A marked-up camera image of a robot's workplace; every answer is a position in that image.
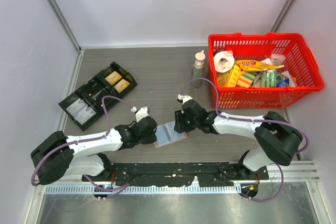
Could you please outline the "pink card holder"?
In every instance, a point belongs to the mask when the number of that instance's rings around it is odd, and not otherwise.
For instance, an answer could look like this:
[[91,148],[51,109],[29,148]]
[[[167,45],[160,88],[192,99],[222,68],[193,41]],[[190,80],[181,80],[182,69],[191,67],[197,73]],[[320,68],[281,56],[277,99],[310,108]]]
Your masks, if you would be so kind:
[[156,141],[154,142],[155,148],[160,148],[187,138],[185,132],[178,133],[174,130],[175,122],[167,122],[157,127],[156,129]]

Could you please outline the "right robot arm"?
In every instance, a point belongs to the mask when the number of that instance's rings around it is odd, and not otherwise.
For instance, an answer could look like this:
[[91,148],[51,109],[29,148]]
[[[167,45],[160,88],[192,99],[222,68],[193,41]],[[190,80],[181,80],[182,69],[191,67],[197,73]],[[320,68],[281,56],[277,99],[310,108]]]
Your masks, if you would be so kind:
[[236,116],[221,111],[206,111],[193,98],[182,95],[181,109],[175,111],[174,129],[187,133],[195,129],[205,134],[238,135],[253,139],[259,147],[246,151],[229,177],[250,179],[260,168],[272,163],[289,166],[303,140],[302,134],[277,112],[265,116]]

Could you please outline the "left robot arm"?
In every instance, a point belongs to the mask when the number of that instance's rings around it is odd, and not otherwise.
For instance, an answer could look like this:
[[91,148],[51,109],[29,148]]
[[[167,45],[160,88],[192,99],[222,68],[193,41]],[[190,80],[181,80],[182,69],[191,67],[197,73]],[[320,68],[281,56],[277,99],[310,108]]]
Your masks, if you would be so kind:
[[83,175],[106,181],[112,175],[112,165],[104,152],[153,143],[156,129],[156,121],[146,116],[97,134],[65,136],[63,131],[53,132],[30,154],[35,167],[31,184],[49,185],[62,178]]

